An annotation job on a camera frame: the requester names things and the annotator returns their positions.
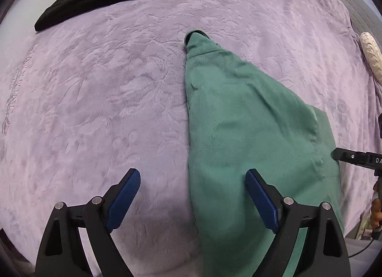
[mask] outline green garment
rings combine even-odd
[[[333,134],[324,112],[203,32],[185,42],[188,168],[203,276],[251,277],[274,234],[245,190],[247,170],[300,204],[331,203],[342,227]],[[299,235],[284,276],[293,275],[303,242]]]

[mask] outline metal screw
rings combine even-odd
[[[323,203],[322,203],[322,208],[324,208],[325,210],[329,210],[329,209],[332,208],[332,207],[331,207],[331,205],[330,205],[329,203],[327,203],[327,202],[323,202]]]
[[[58,203],[56,203],[56,205],[54,205],[54,208],[61,209],[63,206],[64,206],[63,202],[58,202]]]
[[[291,197],[284,197],[284,203],[287,205],[293,204],[295,201]]]
[[[97,204],[99,204],[100,202],[102,202],[102,197],[100,197],[100,196],[93,197],[93,199],[92,199],[92,203],[93,203],[94,205],[97,205]]]

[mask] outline bed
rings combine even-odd
[[[35,263],[54,204],[83,204],[137,168],[112,233],[140,276],[201,276],[188,198],[187,31],[201,28],[328,115],[337,146],[381,153],[381,86],[339,0],[132,0],[36,34],[0,80],[1,225]],[[347,234],[372,172],[341,164]],[[99,269],[85,233],[92,271]]]

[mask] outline white cushion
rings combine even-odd
[[[368,32],[363,32],[360,35],[360,42],[371,71],[377,78],[379,84],[382,84],[382,54],[377,42]]]

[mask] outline blue gripper pad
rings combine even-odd
[[[141,174],[138,170],[135,170],[126,181],[107,212],[106,229],[109,233],[121,225],[140,185]]]
[[[276,207],[250,170],[248,170],[245,175],[245,187],[252,198],[265,227],[276,234],[279,227]]]

